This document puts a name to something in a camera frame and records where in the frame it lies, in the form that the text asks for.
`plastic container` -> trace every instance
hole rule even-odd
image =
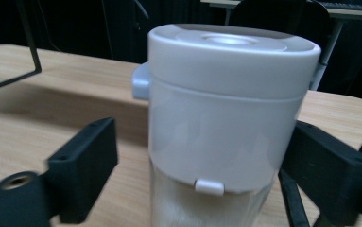
[[[133,95],[149,100],[152,226],[251,226],[320,48],[279,32],[167,25],[148,34]]]

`container lid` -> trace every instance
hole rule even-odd
[[[302,96],[319,54],[304,38],[245,27],[167,25],[148,34],[153,79],[226,96]]]

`wooden table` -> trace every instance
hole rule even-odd
[[[45,50],[39,54],[39,75],[0,88],[0,180],[19,171],[45,172],[44,160],[83,126],[113,116],[120,164],[82,226],[149,226],[147,102],[131,96],[130,77],[138,65]],[[0,45],[0,79],[27,67],[32,61],[26,48]],[[354,148],[362,144],[362,99],[308,92],[299,119]],[[313,221],[318,211],[307,200],[305,205]],[[288,226],[277,184],[258,226]]]

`circular lid top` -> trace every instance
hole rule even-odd
[[[176,34],[174,39],[186,44],[205,45],[206,47],[246,48],[263,51],[285,51],[287,49],[285,43],[268,37],[233,35],[201,30],[184,30]]]

